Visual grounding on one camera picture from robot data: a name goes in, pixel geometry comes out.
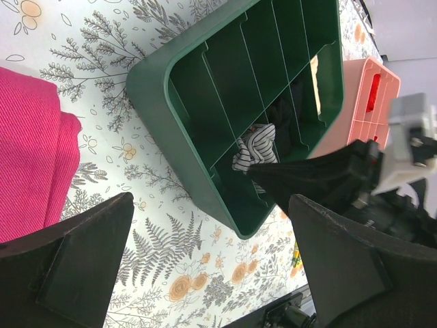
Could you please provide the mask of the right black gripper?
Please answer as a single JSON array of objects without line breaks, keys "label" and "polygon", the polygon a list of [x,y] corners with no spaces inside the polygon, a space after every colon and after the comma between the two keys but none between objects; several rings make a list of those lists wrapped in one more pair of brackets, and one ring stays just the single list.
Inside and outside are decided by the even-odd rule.
[{"label": "right black gripper", "polygon": [[351,220],[398,239],[436,245],[436,218],[424,208],[427,180],[423,170],[436,159],[436,140],[409,138],[407,174],[395,168],[393,150],[373,140],[356,140],[324,156],[288,163],[255,164],[247,175],[287,215],[293,195],[302,195],[336,213],[351,206]]}]

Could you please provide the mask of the grey striped boxer underwear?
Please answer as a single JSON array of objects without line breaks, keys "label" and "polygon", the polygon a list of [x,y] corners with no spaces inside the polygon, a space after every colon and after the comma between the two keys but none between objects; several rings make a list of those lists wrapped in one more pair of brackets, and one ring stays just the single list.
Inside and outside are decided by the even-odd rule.
[{"label": "grey striped boxer underwear", "polygon": [[276,128],[274,124],[254,124],[237,138],[238,152],[233,155],[231,168],[246,174],[252,165],[278,163],[274,151]]}]

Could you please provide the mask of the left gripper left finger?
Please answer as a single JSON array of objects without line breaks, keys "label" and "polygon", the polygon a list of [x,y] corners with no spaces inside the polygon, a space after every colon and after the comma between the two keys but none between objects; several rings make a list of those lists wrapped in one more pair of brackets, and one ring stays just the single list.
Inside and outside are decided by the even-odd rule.
[{"label": "left gripper left finger", "polygon": [[1,244],[2,327],[102,327],[134,214],[120,193]]}]

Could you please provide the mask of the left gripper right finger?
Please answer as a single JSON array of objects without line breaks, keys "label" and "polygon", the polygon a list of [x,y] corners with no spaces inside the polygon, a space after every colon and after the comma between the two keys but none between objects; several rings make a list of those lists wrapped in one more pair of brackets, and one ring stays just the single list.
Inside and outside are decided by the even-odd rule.
[{"label": "left gripper right finger", "polygon": [[435,327],[436,250],[301,196],[290,219],[321,327]]}]

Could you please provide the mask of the green divided organizer tray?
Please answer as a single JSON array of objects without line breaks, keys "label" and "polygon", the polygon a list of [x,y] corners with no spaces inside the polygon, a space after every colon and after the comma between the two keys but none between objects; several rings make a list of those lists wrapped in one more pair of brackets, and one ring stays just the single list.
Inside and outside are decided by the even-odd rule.
[{"label": "green divided organizer tray", "polygon": [[[291,82],[305,77],[313,92],[317,55],[321,114],[296,116]],[[283,97],[294,110],[292,152],[305,159],[343,106],[343,61],[337,1],[229,1],[135,64],[127,95],[194,204],[251,238],[274,201],[231,168],[237,138],[267,123]]]}]

